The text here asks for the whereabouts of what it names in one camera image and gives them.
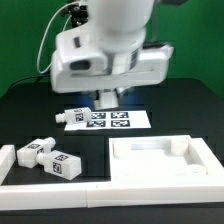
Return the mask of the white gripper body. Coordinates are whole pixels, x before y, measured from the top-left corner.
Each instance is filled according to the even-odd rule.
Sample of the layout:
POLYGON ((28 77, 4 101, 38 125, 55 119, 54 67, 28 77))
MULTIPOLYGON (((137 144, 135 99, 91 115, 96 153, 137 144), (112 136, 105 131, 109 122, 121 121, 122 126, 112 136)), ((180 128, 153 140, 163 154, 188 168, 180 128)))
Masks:
POLYGON ((134 51, 127 57, 105 53, 108 57, 105 73, 84 76, 61 71, 55 50, 51 65, 52 88, 58 93, 69 93, 158 84, 167 76, 172 53, 173 47, 169 44, 141 49, 139 53, 134 51))

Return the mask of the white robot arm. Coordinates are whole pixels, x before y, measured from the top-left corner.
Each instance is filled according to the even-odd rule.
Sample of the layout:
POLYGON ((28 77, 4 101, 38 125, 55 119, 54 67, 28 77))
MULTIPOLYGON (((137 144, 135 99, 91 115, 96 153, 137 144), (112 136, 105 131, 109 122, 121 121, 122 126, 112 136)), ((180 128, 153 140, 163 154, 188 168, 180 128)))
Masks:
POLYGON ((58 93, 154 85, 167 75, 173 47, 145 47, 146 24, 158 3, 187 0, 87 0, 88 21, 56 36, 52 89, 58 93))

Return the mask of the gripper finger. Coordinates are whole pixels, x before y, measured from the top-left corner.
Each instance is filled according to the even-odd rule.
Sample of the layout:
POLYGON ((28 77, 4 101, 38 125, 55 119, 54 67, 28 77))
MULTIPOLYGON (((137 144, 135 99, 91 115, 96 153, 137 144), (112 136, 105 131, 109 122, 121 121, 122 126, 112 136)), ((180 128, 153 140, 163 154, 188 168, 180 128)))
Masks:
POLYGON ((118 87, 118 88, 116 88, 116 92, 117 92, 118 95, 124 93, 126 90, 127 90, 126 87, 118 87))

